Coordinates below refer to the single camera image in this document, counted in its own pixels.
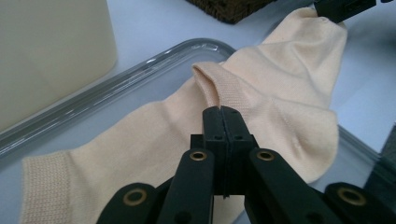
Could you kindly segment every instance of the white container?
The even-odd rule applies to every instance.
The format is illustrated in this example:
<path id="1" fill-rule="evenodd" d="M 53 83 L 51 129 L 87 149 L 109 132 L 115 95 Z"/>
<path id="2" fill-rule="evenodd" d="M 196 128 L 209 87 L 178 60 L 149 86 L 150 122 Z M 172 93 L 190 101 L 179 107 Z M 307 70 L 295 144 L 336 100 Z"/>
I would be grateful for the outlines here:
<path id="1" fill-rule="evenodd" d="M 105 75 L 106 0 L 0 0 L 0 132 Z"/>

